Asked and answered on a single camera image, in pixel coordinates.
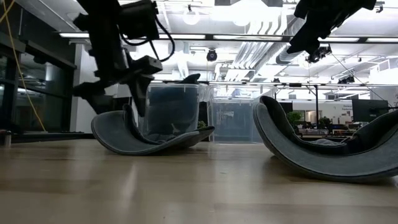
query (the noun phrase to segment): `fluorescent light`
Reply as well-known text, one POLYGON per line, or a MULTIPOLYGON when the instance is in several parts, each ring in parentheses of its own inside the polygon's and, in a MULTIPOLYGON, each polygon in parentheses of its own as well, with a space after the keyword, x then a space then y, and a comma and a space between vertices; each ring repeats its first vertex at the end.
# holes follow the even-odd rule
MULTIPOLYGON (((173 39, 192 39, 192 40, 204 40, 206 35, 198 35, 198 34, 171 34, 173 39)), ((168 39, 169 37, 166 34, 160 34, 159 37, 161 39, 168 39)))
POLYGON ((327 37, 325 39, 319 38, 319 42, 357 42, 359 38, 356 37, 327 37))
POLYGON ((380 42, 380 43, 385 43, 385 42, 398 42, 398 38, 368 38, 367 42, 380 42))
POLYGON ((61 37, 64 38, 89 38, 90 36, 88 35, 88 33, 60 33, 61 37))
POLYGON ((216 40, 267 40, 267 41, 281 41, 282 37, 278 36, 261 36, 261 35, 214 35, 216 40))

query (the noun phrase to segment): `transparent storage container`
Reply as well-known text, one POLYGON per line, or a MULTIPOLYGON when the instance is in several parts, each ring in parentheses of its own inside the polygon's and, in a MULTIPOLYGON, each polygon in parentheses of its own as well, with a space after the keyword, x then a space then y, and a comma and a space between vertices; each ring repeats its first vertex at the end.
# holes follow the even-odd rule
POLYGON ((148 138, 177 136, 196 130, 203 91, 203 87, 196 84, 150 84, 146 115, 139 118, 140 132, 148 138))
POLYGON ((252 107, 260 96, 272 96, 273 87, 211 86, 208 107, 209 124, 216 129, 210 136, 213 142, 262 143, 254 125, 252 107))

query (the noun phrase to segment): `monitor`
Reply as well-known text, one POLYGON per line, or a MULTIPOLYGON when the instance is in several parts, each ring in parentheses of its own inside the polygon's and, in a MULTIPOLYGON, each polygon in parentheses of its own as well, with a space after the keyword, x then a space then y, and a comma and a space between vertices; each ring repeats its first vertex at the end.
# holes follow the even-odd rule
POLYGON ((355 122, 371 122, 389 112, 386 100, 353 100, 355 122))

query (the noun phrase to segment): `ceiling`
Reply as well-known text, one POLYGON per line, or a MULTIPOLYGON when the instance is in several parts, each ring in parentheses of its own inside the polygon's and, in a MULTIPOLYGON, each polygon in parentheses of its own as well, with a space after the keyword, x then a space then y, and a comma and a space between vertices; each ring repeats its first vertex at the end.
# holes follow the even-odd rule
MULTIPOLYGON (((255 2, 260 0, 241 0, 240 2, 243 1, 255 2)), ((17 0, 17 2, 26 10, 60 32, 79 32, 73 25, 72 20, 78 13, 84 13, 84 10, 74 0, 17 0)), ((393 4, 394 0, 385 0, 385 2, 387 7, 384 7, 381 13, 376 12, 378 8, 373 11, 365 9, 360 10, 350 17, 339 29, 334 31, 332 35, 397 36, 398 23, 396 22, 396 17, 398 16, 398 6, 393 4)), ((246 9, 239 5, 238 10, 234 11, 236 14, 231 16, 231 13, 227 13, 226 10, 228 7, 232 6, 221 7, 215 6, 215 4, 218 4, 218 0, 202 1, 199 5, 197 2, 193 2, 192 9, 194 12, 197 12, 198 15, 196 16, 193 13, 186 14, 187 3, 180 2, 179 4, 175 2, 173 4, 164 4, 159 2, 158 7, 160 9, 160 14, 158 18, 169 32, 173 34, 247 34, 250 33, 251 26, 254 26, 254 23, 246 26, 237 26, 237 24, 245 24, 245 19, 252 16, 251 14, 268 14, 261 13, 262 11, 258 9, 258 7, 246 9), (196 24, 188 24, 195 19, 199 19, 196 24)), ((282 12, 287 20, 285 22, 279 21, 279 24, 289 23, 293 18, 294 5, 286 4, 282 12)), ((289 33, 289 35, 293 35, 296 31, 297 30, 292 29, 293 33, 289 33)), ((276 34, 276 32, 280 32, 279 34, 286 34, 287 30, 277 30, 272 34, 276 34)), ((193 54, 192 50, 188 50, 188 52, 185 52, 186 55, 181 56, 180 54, 176 54, 168 62, 165 62, 164 71, 162 73, 170 75, 173 71, 179 71, 181 68, 178 62, 184 60, 186 61, 190 73, 207 71, 217 74, 218 71, 216 69, 219 69, 217 65, 227 64, 228 68, 228 64, 231 62, 233 63, 233 61, 238 58, 239 53, 243 51, 244 47, 242 42, 184 41, 182 45, 184 44, 188 46, 188 49, 197 46, 205 47, 206 50, 214 48, 218 53, 218 60, 216 62, 207 62, 205 58, 206 52, 198 51, 193 54)), ((167 41, 156 41, 155 46, 158 51, 163 52, 165 56, 168 54, 169 43, 167 41)), ((248 58, 253 57, 254 54, 259 54, 259 52, 256 52, 256 47, 258 48, 260 45, 253 45, 251 47, 251 51, 247 52, 248 58)), ((297 56, 293 62, 287 65, 275 65, 275 62, 271 60, 264 60, 264 57, 268 57, 268 55, 271 54, 270 51, 272 46, 270 45, 269 47, 268 51, 263 52, 264 56, 261 55, 261 61, 265 62, 261 72, 256 66, 256 75, 250 77, 250 80, 253 81, 255 78, 263 78, 260 79, 262 82, 269 82, 274 77, 277 77, 280 78, 282 82, 307 82, 310 80, 311 82, 318 83, 335 83, 339 77, 336 75, 344 75, 346 69, 353 68, 356 75, 366 81, 369 79, 369 69, 371 67, 387 60, 386 57, 398 56, 398 45, 331 44, 333 54, 344 66, 331 55, 320 63, 310 66, 308 66, 308 64, 305 65, 303 55, 297 56)), ((149 46, 139 47, 136 52, 132 54, 135 57, 143 56, 144 54, 154 57, 149 46)), ((236 77, 239 78, 235 78, 235 81, 239 81, 239 79, 242 80, 245 78, 245 75, 246 74, 237 75, 236 77)))

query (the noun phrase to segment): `curved felt mat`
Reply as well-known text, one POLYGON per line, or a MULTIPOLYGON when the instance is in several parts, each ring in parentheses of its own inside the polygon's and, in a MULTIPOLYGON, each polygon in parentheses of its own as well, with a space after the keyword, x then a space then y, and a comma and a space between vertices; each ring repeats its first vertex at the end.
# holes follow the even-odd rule
POLYGON ((273 122, 267 106, 257 104, 253 118, 268 149, 281 161, 314 178, 338 182, 367 182, 398 175, 398 132, 383 144, 351 156, 328 156, 309 151, 285 137, 273 122))
POLYGON ((97 115, 91 122, 94 137, 107 149, 120 155, 145 156, 170 147, 190 147, 210 135, 214 128, 179 135, 165 143, 151 144, 135 138, 126 127, 123 111, 97 115))

